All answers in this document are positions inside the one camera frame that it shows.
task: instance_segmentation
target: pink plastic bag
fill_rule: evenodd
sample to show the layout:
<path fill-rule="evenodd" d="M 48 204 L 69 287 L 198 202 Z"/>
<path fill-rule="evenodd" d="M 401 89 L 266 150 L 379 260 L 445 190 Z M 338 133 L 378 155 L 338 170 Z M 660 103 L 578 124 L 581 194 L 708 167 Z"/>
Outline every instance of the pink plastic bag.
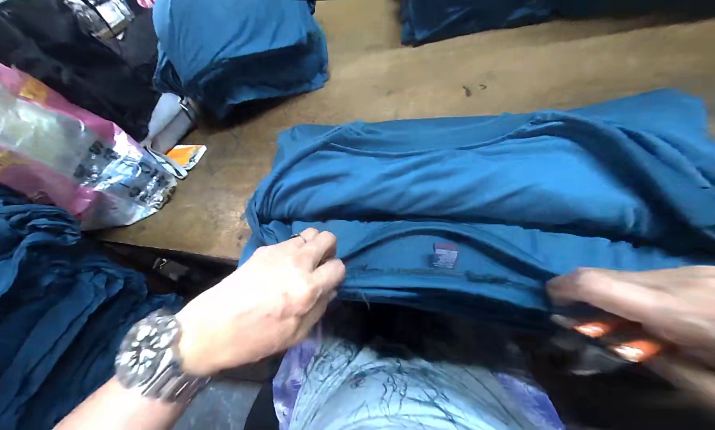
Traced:
<path fill-rule="evenodd" d="M 73 214 L 83 230 L 132 224 L 176 180 L 116 124 L 0 64 L 0 182 Z"/>

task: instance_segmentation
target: orange fingernail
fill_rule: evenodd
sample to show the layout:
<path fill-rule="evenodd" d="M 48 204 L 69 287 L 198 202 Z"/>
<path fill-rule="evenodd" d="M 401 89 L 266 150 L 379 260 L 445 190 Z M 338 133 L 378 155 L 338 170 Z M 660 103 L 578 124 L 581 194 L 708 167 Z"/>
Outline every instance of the orange fingernail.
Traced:
<path fill-rule="evenodd" d="M 612 325 L 601 321 L 593 321 L 573 327 L 577 332 L 588 337 L 602 337 L 612 331 Z"/>
<path fill-rule="evenodd" d="M 613 345 L 610 349 L 631 363 L 641 363 L 657 355 L 662 347 L 651 340 L 632 340 L 624 344 Z"/>

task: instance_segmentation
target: watch face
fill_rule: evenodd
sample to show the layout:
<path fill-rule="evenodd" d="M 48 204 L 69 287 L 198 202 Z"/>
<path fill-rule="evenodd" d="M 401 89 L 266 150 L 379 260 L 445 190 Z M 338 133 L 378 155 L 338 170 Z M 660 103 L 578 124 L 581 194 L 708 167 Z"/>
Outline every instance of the watch face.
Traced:
<path fill-rule="evenodd" d="M 151 381 L 179 332 L 177 319 L 163 309 L 132 326 L 116 356 L 116 375 L 122 385 L 131 388 Z"/>

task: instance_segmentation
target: table surface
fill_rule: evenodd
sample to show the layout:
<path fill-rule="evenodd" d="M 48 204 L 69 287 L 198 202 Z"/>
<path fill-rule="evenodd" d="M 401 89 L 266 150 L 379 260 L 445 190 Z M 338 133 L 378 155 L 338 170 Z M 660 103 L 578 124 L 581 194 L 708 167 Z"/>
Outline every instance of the table surface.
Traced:
<path fill-rule="evenodd" d="M 319 2 L 331 79 L 186 143 L 208 151 L 161 211 L 100 238 L 235 260 L 246 203 L 297 124 L 567 109 L 679 88 L 705 100 L 715 135 L 715 18 L 554 21 L 401 47 L 393 0 Z"/>

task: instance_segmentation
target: wristwatch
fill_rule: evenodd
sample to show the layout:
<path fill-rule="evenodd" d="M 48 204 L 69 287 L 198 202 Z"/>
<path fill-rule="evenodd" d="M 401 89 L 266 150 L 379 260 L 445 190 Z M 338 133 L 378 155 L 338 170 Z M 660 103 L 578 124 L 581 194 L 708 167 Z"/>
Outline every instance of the wristwatch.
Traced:
<path fill-rule="evenodd" d="M 127 389 L 166 402 L 189 402 L 209 378 L 182 372 L 177 345 L 180 323 L 159 309 L 137 322 L 124 336 L 116 355 L 116 378 Z"/>

